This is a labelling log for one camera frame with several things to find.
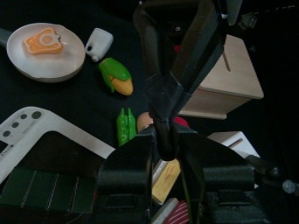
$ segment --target black table surface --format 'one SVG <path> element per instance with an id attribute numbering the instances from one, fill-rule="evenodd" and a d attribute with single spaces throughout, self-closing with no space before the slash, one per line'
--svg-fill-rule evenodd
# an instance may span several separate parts
<path id="1" fill-rule="evenodd" d="M 110 2 L 0 0 L 0 27 L 10 32 L 32 23 L 58 24 L 76 33 L 85 45 L 96 27 L 108 31 L 113 35 L 113 43 L 104 58 L 112 57 L 122 63 L 135 86 L 129 96 L 112 94 L 98 72 L 98 63 L 88 55 L 73 78 L 60 83 L 37 82 L 20 74 L 2 48 L 0 123 L 16 110 L 34 106 L 48 109 L 102 142 L 117 147 L 116 118 L 120 109 L 130 108 L 137 117 L 148 110 L 148 105 L 140 38 L 132 23 L 133 8 L 129 8 L 136 7 L 137 1 L 126 1 L 126 6 L 121 1 L 116 1 L 114 5 Z M 264 13 L 257 18 L 255 29 L 243 36 L 264 98 L 247 102 L 231 111 L 225 120 L 184 117 L 191 128 L 205 136 L 213 132 L 243 131 L 260 157 L 281 166 L 284 175 L 296 183 L 297 21 L 297 10 Z M 261 185 L 256 193 L 271 221 L 295 223 L 297 203 L 288 195 L 268 185 Z M 8 210 L 0 209 L 0 223 L 16 223 Z"/>

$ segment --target toy corn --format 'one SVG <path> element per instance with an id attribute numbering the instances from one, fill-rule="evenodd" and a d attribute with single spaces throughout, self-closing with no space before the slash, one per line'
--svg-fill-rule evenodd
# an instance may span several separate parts
<path id="1" fill-rule="evenodd" d="M 97 68 L 110 92 L 113 93 L 116 90 L 121 95 L 130 95 L 133 93 L 133 84 L 124 65 L 114 59 L 106 58 L 98 63 Z"/>
<path id="2" fill-rule="evenodd" d="M 121 108 L 116 118 L 116 138 L 117 145 L 121 146 L 136 136 L 136 119 L 130 112 L 130 108 L 125 110 Z"/>

